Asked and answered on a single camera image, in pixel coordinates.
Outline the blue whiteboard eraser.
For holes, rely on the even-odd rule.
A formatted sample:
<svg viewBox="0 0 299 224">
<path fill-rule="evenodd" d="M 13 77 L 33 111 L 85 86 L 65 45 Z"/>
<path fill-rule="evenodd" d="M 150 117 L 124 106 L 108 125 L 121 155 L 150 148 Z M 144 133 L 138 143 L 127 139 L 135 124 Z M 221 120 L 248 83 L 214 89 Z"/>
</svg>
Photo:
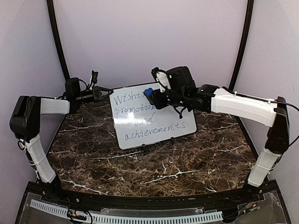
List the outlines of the blue whiteboard eraser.
<svg viewBox="0 0 299 224">
<path fill-rule="evenodd" d="M 150 99 L 152 97 L 153 91 L 154 90 L 152 88 L 148 88 L 145 89 L 143 93 L 147 99 Z"/>
</svg>

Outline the white whiteboard with black frame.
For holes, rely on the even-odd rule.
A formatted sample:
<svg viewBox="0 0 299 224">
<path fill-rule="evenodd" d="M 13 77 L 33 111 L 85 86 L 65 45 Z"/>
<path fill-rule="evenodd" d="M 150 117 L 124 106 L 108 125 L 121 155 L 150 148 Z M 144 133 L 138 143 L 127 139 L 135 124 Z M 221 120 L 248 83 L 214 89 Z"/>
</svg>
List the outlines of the white whiteboard with black frame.
<svg viewBox="0 0 299 224">
<path fill-rule="evenodd" d="M 197 131 L 193 112 L 184 110 L 182 118 L 168 106 L 158 110 L 144 96 L 145 89 L 158 83 L 118 88 L 110 95 L 110 105 L 119 148 L 130 149 L 154 144 Z"/>
</svg>

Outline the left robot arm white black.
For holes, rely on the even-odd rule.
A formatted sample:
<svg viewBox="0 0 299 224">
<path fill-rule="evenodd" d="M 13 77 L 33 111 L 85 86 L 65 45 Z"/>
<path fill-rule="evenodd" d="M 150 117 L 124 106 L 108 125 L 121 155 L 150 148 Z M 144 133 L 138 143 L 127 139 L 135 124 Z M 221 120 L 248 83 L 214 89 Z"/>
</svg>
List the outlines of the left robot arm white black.
<svg viewBox="0 0 299 224">
<path fill-rule="evenodd" d="M 18 147 L 24 150 L 30 166 L 35 170 L 42 184 L 47 184 L 47 195 L 55 203 L 63 203 L 66 193 L 61 190 L 61 181 L 43 149 L 40 139 L 42 115 L 74 114 L 82 104 L 96 103 L 106 99 L 114 91 L 95 86 L 82 91 L 80 86 L 65 87 L 62 98 L 20 96 L 10 119 L 10 129 L 18 140 Z"/>
</svg>

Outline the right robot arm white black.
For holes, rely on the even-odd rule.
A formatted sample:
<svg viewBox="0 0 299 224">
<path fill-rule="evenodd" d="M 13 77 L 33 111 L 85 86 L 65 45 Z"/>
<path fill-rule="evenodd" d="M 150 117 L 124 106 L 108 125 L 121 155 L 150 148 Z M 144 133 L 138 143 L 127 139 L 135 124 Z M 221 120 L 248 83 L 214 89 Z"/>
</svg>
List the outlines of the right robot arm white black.
<svg viewBox="0 0 299 224">
<path fill-rule="evenodd" d="M 288 111 L 282 97 L 258 98 L 208 84 L 193 90 L 186 86 L 176 90 L 148 88 L 144 95 L 157 109 L 172 106 L 183 107 L 188 111 L 223 113 L 252 120 L 269 128 L 264 148 L 248 176 L 248 185 L 238 193 L 238 198 L 244 203 L 256 196 L 256 188 L 262 185 L 275 163 L 290 147 Z"/>
</svg>

